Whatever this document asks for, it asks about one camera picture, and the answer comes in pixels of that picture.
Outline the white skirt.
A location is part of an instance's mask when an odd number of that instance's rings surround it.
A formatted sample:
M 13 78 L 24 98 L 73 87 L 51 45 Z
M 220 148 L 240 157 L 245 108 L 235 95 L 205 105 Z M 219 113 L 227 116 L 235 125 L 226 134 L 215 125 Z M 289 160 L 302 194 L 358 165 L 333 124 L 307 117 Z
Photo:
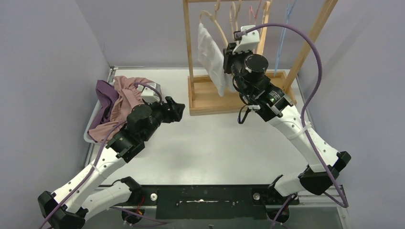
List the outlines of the white skirt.
M 198 61 L 207 71 L 215 85 L 219 96 L 223 97 L 226 90 L 236 92 L 233 77 L 224 72 L 224 55 L 202 23 L 198 26 Z

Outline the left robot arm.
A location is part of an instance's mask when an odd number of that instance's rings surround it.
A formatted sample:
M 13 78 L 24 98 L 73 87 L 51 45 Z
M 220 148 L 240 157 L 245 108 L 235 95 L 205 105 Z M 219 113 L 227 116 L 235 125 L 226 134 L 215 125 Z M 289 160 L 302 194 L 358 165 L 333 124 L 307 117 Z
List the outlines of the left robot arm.
M 141 199 L 141 185 L 132 177 L 125 177 L 101 191 L 96 191 L 111 174 L 126 165 L 145 148 L 147 142 L 162 123 L 179 122 L 184 104 L 170 96 L 164 102 L 135 106 L 120 130 L 108 135 L 96 158 L 62 187 L 53 192 L 44 191 L 38 197 L 45 222 L 54 229 L 81 229 L 85 222 L 108 208 Z

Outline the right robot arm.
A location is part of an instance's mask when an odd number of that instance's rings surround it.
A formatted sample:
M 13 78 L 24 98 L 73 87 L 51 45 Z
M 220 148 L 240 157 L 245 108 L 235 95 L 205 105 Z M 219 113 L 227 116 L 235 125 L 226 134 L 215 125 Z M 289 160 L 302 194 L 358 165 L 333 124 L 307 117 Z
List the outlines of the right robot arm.
M 254 111 L 280 131 L 307 161 L 304 171 L 279 175 L 269 185 L 269 199 L 279 204 L 288 195 L 304 190 L 324 194 L 347 166 L 350 154 L 331 147 L 305 122 L 290 97 L 266 76 L 268 61 L 264 56 L 252 51 L 236 52 L 236 48 L 233 42 L 223 50 L 224 71 L 231 74 L 247 112 Z

